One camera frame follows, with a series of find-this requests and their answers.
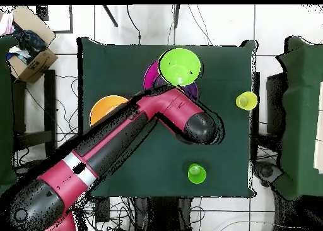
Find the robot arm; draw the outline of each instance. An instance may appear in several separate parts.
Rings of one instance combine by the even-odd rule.
[[[135,95],[97,122],[61,161],[24,187],[13,199],[8,222],[21,231],[45,231],[66,216],[69,207],[158,116],[177,136],[212,144],[214,120],[180,90],[163,85]]]

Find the purple bowl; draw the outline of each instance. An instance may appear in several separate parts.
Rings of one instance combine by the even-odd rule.
[[[151,88],[157,85],[167,84],[159,74],[158,74],[158,61],[155,61],[150,67],[147,69],[144,75],[143,87],[144,90]],[[190,85],[183,86],[182,89],[185,91],[185,94],[192,100],[195,101],[197,99],[198,90],[195,82]]]

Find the green cup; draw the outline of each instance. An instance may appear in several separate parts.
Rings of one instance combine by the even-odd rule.
[[[203,167],[197,163],[192,163],[189,166],[189,180],[194,184],[200,184],[204,182],[206,178],[206,171]]]

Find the cardboard box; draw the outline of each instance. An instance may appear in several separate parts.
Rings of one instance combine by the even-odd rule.
[[[35,32],[46,43],[46,47],[56,37],[55,33],[26,6],[17,6],[13,10],[13,20],[23,30]],[[17,80],[35,83],[57,58],[48,48],[40,52],[29,65],[26,65],[18,57],[13,56],[9,59],[11,73]]]

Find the green tablecloth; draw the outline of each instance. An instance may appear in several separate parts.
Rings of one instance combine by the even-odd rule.
[[[83,122],[89,126],[93,105],[107,95],[131,97],[143,89],[143,77],[166,45],[100,45],[82,38]],[[225,124],[220,145],[186,145],[160,122],[141,146],[112,176],[100,183],[93,196],[228,196],[251,197],[248,188],[249,113],[235,105],[250,91],[255,42],[243,47],[176,46],[196,53],[204,73],[196,81],[199,100]],[[199,185],[187,178],[191,163],[207,171]]]

